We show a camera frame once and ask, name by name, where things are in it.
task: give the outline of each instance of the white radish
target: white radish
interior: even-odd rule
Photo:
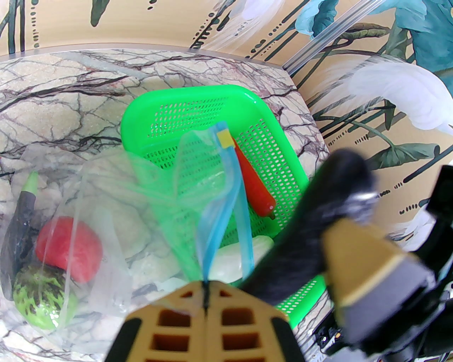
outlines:
[[[255,265],[272,248],[274,241],[268,236],[256,236],[252,239],[253,260]],[[232,283],[242,277],[241,247],[239,243],[220,248],[214,258],[209,280]]]

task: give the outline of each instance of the eggplant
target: eggplant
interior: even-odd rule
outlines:
[[[33,249],[30,222],[38,190],[38,174],[30,173],[17,199],[16,209],[5,233],[0,252],[0,283],[3,295],[13,300],[12,290],[19,271],[31,259]]]

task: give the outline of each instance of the black cable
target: black cable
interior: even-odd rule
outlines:
[[[417,351],[415,352],[414,354],[414,359],[412,360],[412,362],[415,362],[415,360],[417,359],[420,351],[422,350],[423,348],[423,345],[424,345],[424,342],[425,342],[425,339],[426,339],[426,336],[428,335],[428,328],[424,330],[423,334],[422,334],[422,337],[420,339],[420,342],[419,342],[419,345],[417,347]]]

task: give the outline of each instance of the toy vegetable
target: toy vegetable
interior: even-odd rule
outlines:
[[[16,210],[8,225],[5,242],[0,252],[1,288],[8,300],[13,300],[12,289],[17,273],[29,262],[33,243],[30,238],[30,221],[34,213],[38,173],[30,173],[17,199]]]
[[[31,324],[45,330],[56,329],[64,306],[64,271],[41,265],[29,265],[17,274],[13,299],[17,310]],[[69,292],[64,321],[75,315],[77,297]]]
[[[253,166],[242,153],[241,149],[236,143],[236,140],[234,141],[234,145],[236,155],[239,160],[239,165],[241,166],[242,178],[244,179],[247,199],[252,209],[258,216],[262,218],[270,217],[271,219],[275,219],[275,199],[266,189],[263,181],[261,181]]]
[[[264,235],[252,239],[253,259],[255,265],[273,247],[274,241]],[[241,246],[239,243],[220,248],[214,258],[209,272],[210,280],[219,280],[223,283],[233,283],[242,277]]]
[[[96,233],[83,221],[79,221],[72,240],[74,219],[62,216],[48,221],[38,235],[36,256],[54,267],[67,270],[71,266],[71,278],[86,283],[96,275],[102,260],[102,244]]]

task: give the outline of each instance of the green plastic basket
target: green plastic basket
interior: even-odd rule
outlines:
[[[287,224],[308,184],[308,178],[275,116],[256,94],[233,85],[156,90],[136,98],[121,122],[126,151],[161,168],[173,165],[180,137],[226,121],[231,135],[276,200],[275,220],[260,218],[250,209],[252,235],[275,237]],[[232,217],[221,246],[236,243]],[[294,327],[325,290],[314,279],[279,305]]]

